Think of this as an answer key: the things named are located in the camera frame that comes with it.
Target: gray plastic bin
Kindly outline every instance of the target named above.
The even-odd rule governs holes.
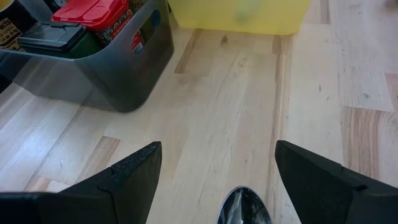
[[[160,24],[136,55],[131,42],[151,14]],[[174,52],[165,0],[148,0],[118,36],[98,53],[78,59],[0,50],[0,56],[27,60],[15,77],[0,74],[37,96],[130,112],[145,102]],[[2,63],[12,67],[13,64]]]

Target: black container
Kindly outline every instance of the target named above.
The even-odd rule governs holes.
[[[36,23],[18,38],[27,52],[65,58],[82,58],[101,50],[96,37],[79,24]]]

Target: red lid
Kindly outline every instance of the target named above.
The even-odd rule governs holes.
[[[127,0],[71,0],[52,16],[52,20],[76,22],[99,31],[113,25],[128,7]]]

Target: yellow container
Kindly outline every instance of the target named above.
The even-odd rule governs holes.
[[[289,35],[311,0],[169,0],[182,27]]]

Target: wooden floor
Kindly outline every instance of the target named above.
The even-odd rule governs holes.
[[[147,223],[216,223],[237,185],[274,223],[300,223],[274,160],[286,139],[398,187],[398,2],[313,0],[280,37],[173,27],[175,53],[144,106],[112,113],[0,95],[0,190],[59,191],[152,141]]]

